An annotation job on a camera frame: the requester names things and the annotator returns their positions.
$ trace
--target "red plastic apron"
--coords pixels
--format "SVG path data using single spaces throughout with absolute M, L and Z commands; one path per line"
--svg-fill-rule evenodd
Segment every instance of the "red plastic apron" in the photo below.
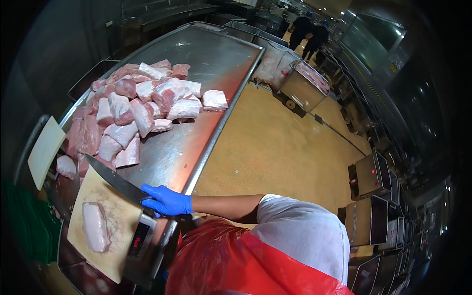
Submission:
M 166 294 L 344 295 L 337 279 L 264 244 L 246 228 L 210 219 L 189 232 L 169 270 Z

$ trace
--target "knife blade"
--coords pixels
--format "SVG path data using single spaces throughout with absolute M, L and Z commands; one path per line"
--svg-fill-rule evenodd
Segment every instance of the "knife blade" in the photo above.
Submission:
M 145 207 L 141 204 L 142 200 L 151 198 L 148 194 L 140 190 L 138 187 L 122 178 L 118 173 L 111 170 L 105 164 L 98 161 L 96 158 L 89 154 L 85 154 L 89 164 L 97 171 L 97 173 L 106 181 L 109 185 L 119 191 L 126 199 L 130 202 L 144 208 L 144 213 L 151 217 L 155 217 L 154 209 Z

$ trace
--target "worker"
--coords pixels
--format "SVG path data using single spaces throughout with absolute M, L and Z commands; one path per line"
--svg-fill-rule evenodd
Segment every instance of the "worker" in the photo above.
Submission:
M 329 23 L 327 20 L 323 20 L 320 25 L 316 25 L 313 28 L 312 37 L 308 40 L 303 50 L 302 58 L 305 59 L 308 54 L 308 61 L 312 58 L 312 55 L 326 42 L 328 42 L 328 27 Z
M 305 17 L 297 18 L 292 24 L 292 27 L 290 28 L 292 35 L 290 36 L 289 44 L 289 48 L 291 50 L 295 50 L 300 45 L 302 40 L 307 38 L 308 34 L 308 38 L 310 38 L 311 31 L 313 30 L 313 24 L 310 21 L 310 17 L 312 17 L 312 15 L 313 13 L 308 11 Z
M 352 294 L 346 287 L 349 240 L 336 215 L 275 194 L 184 195 L 141 187 L 156 216 L 201 212 L 182 237 L 166 294 Z M 258 223 L 253 229 L 239 223 Z

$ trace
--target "cutting board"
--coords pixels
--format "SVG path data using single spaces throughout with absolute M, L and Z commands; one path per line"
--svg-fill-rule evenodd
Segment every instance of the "cutting board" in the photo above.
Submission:
M 38 191 L 41 190 L 49 167 L 65 138 L 66 133 L 59 127 L 56 119 L 51 116 L 44 125 L 28 157 L 28 167 Z
M 93 252 L 88 247 L 82 217 L 84 202 L 100 203 L 105 210 L 111 239 L 107 252 Z M 90 166 L 72 211 L 67 240 L 90 264 L 119 284 L 123 276 L 126 256 L 142 213 L 142 208 L 125 200 Z

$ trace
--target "gloved hand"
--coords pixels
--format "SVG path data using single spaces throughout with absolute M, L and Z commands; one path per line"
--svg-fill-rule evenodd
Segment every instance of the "gloved hand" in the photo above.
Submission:
M 156 217 L 195 213 L 192 211 L 192 198 L 188 195 L 176 193 L 163 185 L 153 187 L 143 184 L 141 190 L 151 196 L 149 199 L 142 200 L 141 204 L 156 210 L 154 213 Z

